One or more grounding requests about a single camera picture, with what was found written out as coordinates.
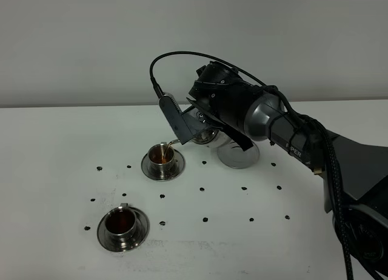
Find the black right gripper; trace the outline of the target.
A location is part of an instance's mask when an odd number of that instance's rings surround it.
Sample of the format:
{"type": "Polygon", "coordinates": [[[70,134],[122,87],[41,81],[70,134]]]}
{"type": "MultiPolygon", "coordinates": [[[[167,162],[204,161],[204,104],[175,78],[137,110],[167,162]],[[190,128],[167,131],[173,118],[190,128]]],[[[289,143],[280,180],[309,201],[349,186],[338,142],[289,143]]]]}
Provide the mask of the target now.
{"type": "Polygon", "coordinates": [[[258,87],[240,77],[236,70],[216,61],[197,70],[198,79],[187,98],[206,118],[212,128],[222,131],[243,151],[252,148],[244,134],[244,120],[258,97],[258,87]]]}

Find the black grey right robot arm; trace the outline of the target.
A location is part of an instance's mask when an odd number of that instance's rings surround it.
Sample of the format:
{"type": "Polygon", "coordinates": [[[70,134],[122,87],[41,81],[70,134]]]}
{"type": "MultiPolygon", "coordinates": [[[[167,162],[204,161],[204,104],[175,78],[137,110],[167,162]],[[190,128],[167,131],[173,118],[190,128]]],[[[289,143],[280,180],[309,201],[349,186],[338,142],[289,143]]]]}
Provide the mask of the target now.
{"type": "Polygon", "coordinates": [[[374,279],[387,276],[387,148],[355,142],[290,106],[275,86],[244,81],[212,61],[197,70],[190,102],[243,150],[269,140],[324,182],[324,208],[352,279],[355,258],[374,279]]]}

